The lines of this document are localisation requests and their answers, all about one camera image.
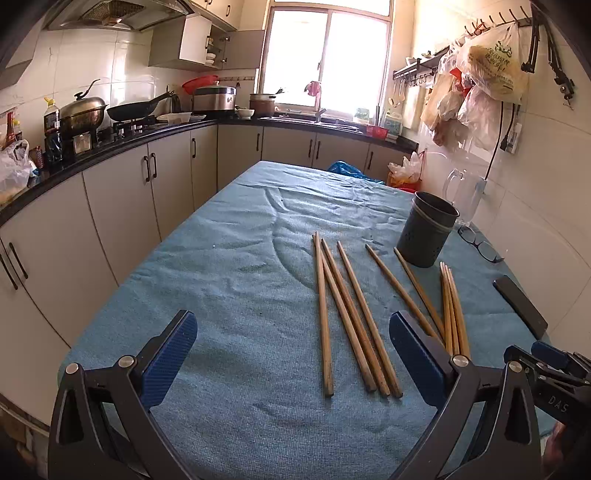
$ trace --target blue gripper pad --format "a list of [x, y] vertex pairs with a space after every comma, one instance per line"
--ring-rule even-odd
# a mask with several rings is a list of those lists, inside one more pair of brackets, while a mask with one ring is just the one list
[[196, 338], [197, 319], [186, 312], [144, 370], [139, 399], [146, 409], [162, 403]]
[[531, 354], [556, 370], [564, 370], [569, 365], [569, 355], [566, 352], [544, 342], [534, 342]]
[[404, 362], [423, 400], [428, 405], [442, 408], [447, 401], [446, 379], [425, 343], [437, 342], [420, 329], [406, 312], [396, 312], [390, 317], [390, 340]]

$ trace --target blue tablecloth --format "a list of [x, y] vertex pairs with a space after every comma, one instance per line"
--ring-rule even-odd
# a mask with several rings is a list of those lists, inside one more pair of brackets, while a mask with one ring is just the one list
[[[378, 250], [422, 307], [392, 250], [411, 199], [365, 180], [260, 162], [137, 268], [64, 365], [110, 366], [139, 352], [179, 309], [191, 310], [199, 323], [197, 341], [152, 412], [196, 475], [383, 480], [435, 414], [388, 337], [391, 313], [406, 306], [364, 249], [367, 242]], [[397, 370], [402, 399], [366, 393], [332, 298], [335, 396], [323, 397], [314, 231], [337, 259], [336, 242], [344, 244]], [[492, 286], [507, 267], [485, 261], [455, 232], [439, 259], [454, 271], [474, 363], [503, 367], [508, 345], [529, 350], [533, 336]], [[441, 311], [439, 265], [413, 270]], [[542, 430], [548, 426], [543, 419]]]

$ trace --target eyeglasses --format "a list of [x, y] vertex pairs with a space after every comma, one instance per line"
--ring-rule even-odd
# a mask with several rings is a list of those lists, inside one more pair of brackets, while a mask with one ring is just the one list
[[492, 248], [492, 245], [489, 242], [485, 242], [484, 240], [476, 242], [476, 233], [469, 226], [461, 226], [459, 229], [457, 229], [457, 233], [459, 233], [459, 235], [462, 237], [462, 240], [474, 245], [478, 250], [478, 253], [480, 253], [481, 256], [483, 256], [489, 262], [500, 263], [504, 260], [504, 258], [501, 257], [494, 248]]

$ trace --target blue plastic bag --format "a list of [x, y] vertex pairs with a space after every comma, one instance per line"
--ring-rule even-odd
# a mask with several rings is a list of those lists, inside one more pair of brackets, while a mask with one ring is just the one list
[[367, 175], [364, 175], [360, 169], [353, 165], [349, 165], [344, 161], [336, 161], [329, 167], [328, 171], [338, 173], [339, 175], [345, 175], [346, 177], [355, 177], [356, 179], [369, 180], [374, 183], [379, 183], [380, 185], [385, 185], [383, 181], [370, 179]]

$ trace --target screw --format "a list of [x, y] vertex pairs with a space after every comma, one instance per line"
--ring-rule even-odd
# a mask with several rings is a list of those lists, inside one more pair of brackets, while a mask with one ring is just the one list
[[135, 360], [134, 357], [132, 357], [131, 355], [125, 355], [125, 356], [122, 356], [121, 358], [119, 358], [119, 361], [117, 362], [117, 364], [121, 368], [128, 368], [134, 364], [134, 360]]
[[468, 363], [470, 363], [470, 361], [465, 356], [463, 356], [463, 355], [456, 355], [453, 358], [453, 362], [458, 367], [465, 367], [466, 365], [468, 365]]
[[75, 374], [78, 371], [78, 364], [70, 364], [66, 367], [67, 374]]
[[511, 361], [509, 362], [509, 368], [511, 368], [516, 374], [523, 370], [523, 367], [519, 362]]

